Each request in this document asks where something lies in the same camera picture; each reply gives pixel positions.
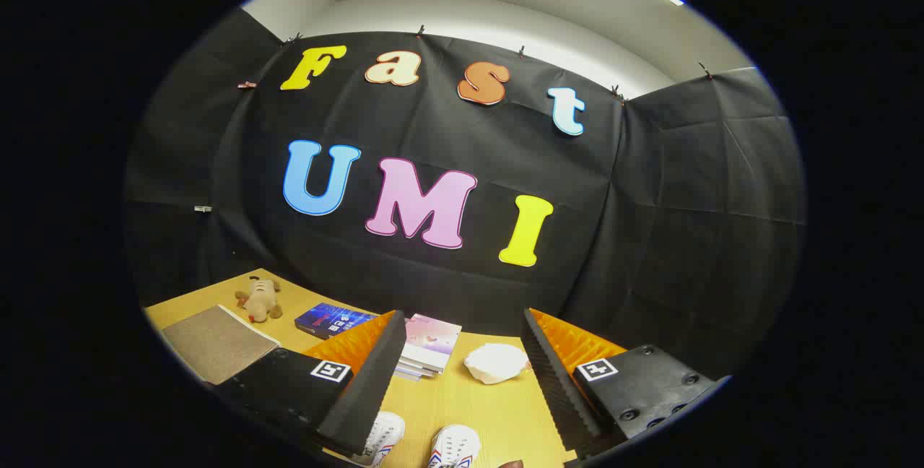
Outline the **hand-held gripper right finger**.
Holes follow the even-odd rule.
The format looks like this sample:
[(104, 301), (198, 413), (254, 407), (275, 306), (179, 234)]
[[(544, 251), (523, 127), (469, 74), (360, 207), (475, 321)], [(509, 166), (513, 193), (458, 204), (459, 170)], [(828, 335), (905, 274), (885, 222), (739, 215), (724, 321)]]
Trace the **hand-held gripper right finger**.
[(706, 402), (713, 380), (654, 345), (625, 349), (526, 308), (521, 341), (558, 435), (578, 464), (601, 464)]

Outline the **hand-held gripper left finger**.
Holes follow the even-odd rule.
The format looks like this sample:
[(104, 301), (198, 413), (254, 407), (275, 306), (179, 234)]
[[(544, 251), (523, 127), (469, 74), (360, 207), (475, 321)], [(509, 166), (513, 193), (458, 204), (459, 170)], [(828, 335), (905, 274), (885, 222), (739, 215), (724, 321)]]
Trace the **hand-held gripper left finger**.
[(212, 392), (303, 451), (359, 455), (405, 341), (403, 311), (389, 311), (304, 352), (275, 347)]

